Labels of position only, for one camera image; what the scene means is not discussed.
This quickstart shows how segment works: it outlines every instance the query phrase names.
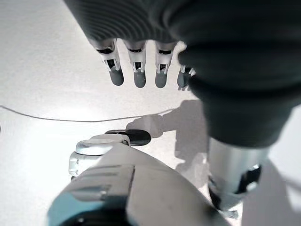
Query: thin wire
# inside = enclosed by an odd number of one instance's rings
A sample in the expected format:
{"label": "thin wire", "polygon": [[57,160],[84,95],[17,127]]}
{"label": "thin wire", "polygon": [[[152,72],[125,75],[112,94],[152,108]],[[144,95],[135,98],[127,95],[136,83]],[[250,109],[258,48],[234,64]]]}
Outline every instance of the thin wire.
{"label": "thin wire", "polygon": [[[105,121],[117,121],[117,120],[123,120],[123,119],[134,119],[134,118],[141,118],[143,116],[146,116],[146,115],[140,115],[140,116],[132,116],[132,117],[125,117],[125,118],[116,118],[116,119],[106,119],[106,120],[96,120],[96,121],[84,121],[84,120],[68,120],[68,119],[51,119],[51,118],[43,118],[43,117],[38,117],[38,116],[34,116],[34,115],[30,115],[30,114],[25,114],[25,113],[22,113],[22,112],[18,112],[14,109],[11,109],[9,107],[6,107],[4,105],[0,105],[0,108],[3,108],[7,111],[10,111],[12,113],[15,113],[15,114],[18,114],[18,115],[22,115],[22,116],[25,116],[25,117],[29,117],[29,118],[33,118],[33,119],[41,119],[41,120],[48,120],[48,121],[70,121],[70,122],[105,122]],[[172,111],[174,110],[174,108],[171,108],[171,109],[168,109],[168,110],[165,110],[165,111],[162,111],[162,112],[159,112],[157,114],[163,114],[163,113],[166,113],[166,112],[169,112],[169,111]]]}

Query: robotic hand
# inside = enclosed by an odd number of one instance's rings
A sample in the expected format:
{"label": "robotic hand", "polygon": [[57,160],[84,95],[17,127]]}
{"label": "robotic hand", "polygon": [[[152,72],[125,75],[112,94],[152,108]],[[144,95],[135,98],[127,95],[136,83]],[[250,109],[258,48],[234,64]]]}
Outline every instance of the robotic hand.
{"label": "robotic hand", "polygon": [[146,40],[156,41],[159,88],[166,83],[176,42],[183,41],[187,48],[179,54],[178,83],[183,87],[190,80],[192,92],[203,101],[211,137],[212,202],[228,210],[256,187],[270,146],[301,102],[300,7],[290,0],[65,2],[115,85],[124,79],[116,38],[128,48],[140,88],[146,80]]}

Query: ribbed rubber sleeve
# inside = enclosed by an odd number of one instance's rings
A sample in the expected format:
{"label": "ribbed rubber sleeve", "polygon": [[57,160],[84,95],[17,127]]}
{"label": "ribbed rubber sleeve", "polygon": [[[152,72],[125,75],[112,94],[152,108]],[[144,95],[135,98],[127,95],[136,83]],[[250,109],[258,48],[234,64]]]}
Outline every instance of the ribbed rubber sleeve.
{"label": "ribbed rubber sleeve", "polygon": [[125,40],[174,39],[150,24],[147,10],[139,0],[65,0],[88,39]]}

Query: white tabletop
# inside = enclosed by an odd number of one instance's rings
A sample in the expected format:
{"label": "white tabletop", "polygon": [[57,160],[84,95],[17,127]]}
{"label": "white tabletop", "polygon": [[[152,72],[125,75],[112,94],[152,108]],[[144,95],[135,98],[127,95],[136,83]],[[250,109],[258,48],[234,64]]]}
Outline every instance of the white tabletop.
{"label": "white tabletop", "polygon": [[[150,131],[138,149],[206,185],[206,128],[201,103],[178,91],[176,47],[163,89],[155,86],[154,43],[147,45],[146,86],[136,88],[127,50],[118,42],[125,76],[111,81],[100,56],[62,0],[0,3],[0,222],[41,225],[53,198],[70,181],[68,160],[77,142],[111,129]],[[260,187],[235,225],[299,225],[301,221],[301,108],[273,147]]]}

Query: gray fingertip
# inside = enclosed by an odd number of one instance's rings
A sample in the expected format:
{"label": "gray fingertip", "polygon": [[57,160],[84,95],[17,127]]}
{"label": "gray fingertip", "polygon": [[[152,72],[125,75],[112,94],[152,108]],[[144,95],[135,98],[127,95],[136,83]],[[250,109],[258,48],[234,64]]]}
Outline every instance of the gray fingertip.
{"label": "gray fingertip", "polygon": [[164,73],[164,71],[160,71],[160,73],[156,73],[156,86],[158,88],[163,88],[166,85],[167,81],[167,74]]}
{"label": "gray fingertip", "polygon": [[144,87],[146,83],[145,72],[134,72],[134,82],[136,87]]}
{"label": "gray fingertip", "polygon": [[177,83],[179,88],[183,88],[186,86],[184,82],[184,74],[181,71],[179,71]]}
{"label": "gray fingertip", "polygon": [[184,88],[188,86],[189,79],[190,79],[190,74],[182,73],[181,71],[179,71],[178,80],[177,80],[179,87]]}
{"label": "gray fingertip", "polygon": [[119,71],[112,70],[110,73],[111,80],[115,86],[121,86],[124,82],[123,73],[120,69]]}

